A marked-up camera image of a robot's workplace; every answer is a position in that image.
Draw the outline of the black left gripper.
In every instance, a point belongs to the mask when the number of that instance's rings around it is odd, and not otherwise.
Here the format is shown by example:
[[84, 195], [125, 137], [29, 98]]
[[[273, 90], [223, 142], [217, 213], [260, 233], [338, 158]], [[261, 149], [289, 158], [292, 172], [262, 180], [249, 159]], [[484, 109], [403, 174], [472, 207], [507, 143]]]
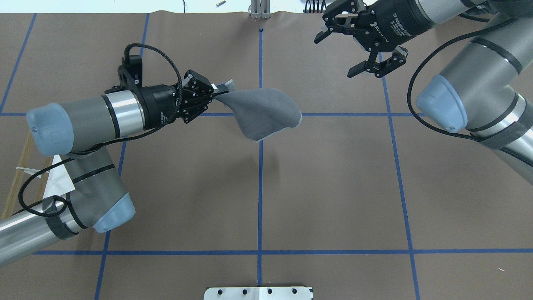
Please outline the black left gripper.
[[177, 118], [188, 123], [213, 103], [226, 107], [221, 96], [231, 91], [232, 82], [215, 85], [198, 72], [187, 70], [182, 89], [177, 83], [159, 84], [141, 87], [136, 96], [142, 108], [144, 125], [162, 125], [166, 121], [172, 123]]

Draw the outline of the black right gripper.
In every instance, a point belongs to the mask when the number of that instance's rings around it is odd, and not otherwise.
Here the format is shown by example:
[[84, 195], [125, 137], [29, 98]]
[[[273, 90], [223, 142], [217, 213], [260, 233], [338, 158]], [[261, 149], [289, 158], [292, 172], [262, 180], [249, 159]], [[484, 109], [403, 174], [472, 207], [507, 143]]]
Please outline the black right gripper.
[[315, 44], [342, 33], [369, 53], [367, 60], [348, 70], [348, 78], [362, 73], [382, 78], [403, 66], [408, 50], [402, 44], [436, 25], [415, 0], [377, 0], [370, 6], [362, 0], [336, 0], [326, 7], [322, 19], [325, 25]]

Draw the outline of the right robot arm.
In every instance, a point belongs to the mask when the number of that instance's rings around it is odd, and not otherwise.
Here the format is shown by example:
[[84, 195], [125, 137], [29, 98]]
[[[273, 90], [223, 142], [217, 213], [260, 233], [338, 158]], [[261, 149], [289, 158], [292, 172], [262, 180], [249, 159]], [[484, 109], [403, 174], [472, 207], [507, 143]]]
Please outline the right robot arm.
[[529, 183], [532, 182], [532, 102], [511, 87], [532, 64], [531, 0], [336, 0], [322, 14], [324, 26], [314, 41], [332, 33], [350, 35], [367, 52], [367, 60], [348, 71], [352, 78], [367, 72], [382, 78], [404, 65], [402, 44], [461, 13], [493, 13], [485, 28], [449, 40], [422, 63], [447, 46], [468, 40], [464, 49], [416, 99], [407, 91], [411, 114], [425, 127], [444, 135], [472, 140], [492, 150]]

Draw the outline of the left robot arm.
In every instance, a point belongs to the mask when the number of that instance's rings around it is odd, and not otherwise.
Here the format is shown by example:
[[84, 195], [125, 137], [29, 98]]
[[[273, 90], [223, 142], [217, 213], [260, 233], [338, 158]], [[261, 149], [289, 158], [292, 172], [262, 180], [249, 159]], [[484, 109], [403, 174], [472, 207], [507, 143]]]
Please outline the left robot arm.
[[131, 196], [106, 142], [132, 138], [205, 112], [213, 99], [235, 91], [232, 80], [215, 85], [193, 70], [173, 85], [142, 86], [139, 67], [118, 68], [120, 84], [103, 95], [30, 110], [28, 126], [42, 154], [59, 157], [48, 172], [64, 170], [70, 188], [27, 205], [1, 222], [1, 265], [78, 235], [105, 233], [135, 215]]

